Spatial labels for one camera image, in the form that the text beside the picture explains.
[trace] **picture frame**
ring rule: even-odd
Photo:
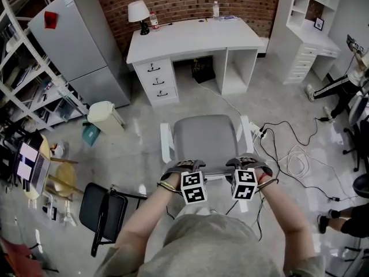
[[[317,17],[317,19],[315,20],[314,27],[321,31],[323,30],[323,25],[324,21],[321,18]]]

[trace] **table lamp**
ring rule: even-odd
[[[134,23],[135,21],[140,22],[141,35],[147,35],[150,32],[147,23],[143,22],[143,20],[149,16],[150,12],[146,7],[144,0],[139,0],[128,4],[128,21],[130,23]]]

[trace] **laptop screen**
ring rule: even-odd
[[[17,153],[15,172],[16,174],[27,181],[30,180],[32,170],[36,164],[39,151],[32,148],[25,142],[21,142]]]

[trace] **plastic bottle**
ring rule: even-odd
[[[150,22],[153,30],[159,29],[159,22],[157,21],[156,15],[154,12],[150,12]]]
[[[218,20],[219,19],[219,4],[218,1],[214,1],[213,5],[213,19]]]

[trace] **gray t-shirt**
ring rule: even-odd
[[[312,257],[288,274],[324,276],[323,257]],[[131,246],[111,248],[95,277],[108,276],[285,276],[257,241],[252,230],[224,215],[182,215],[169,230],[164,247],[140,264]]]

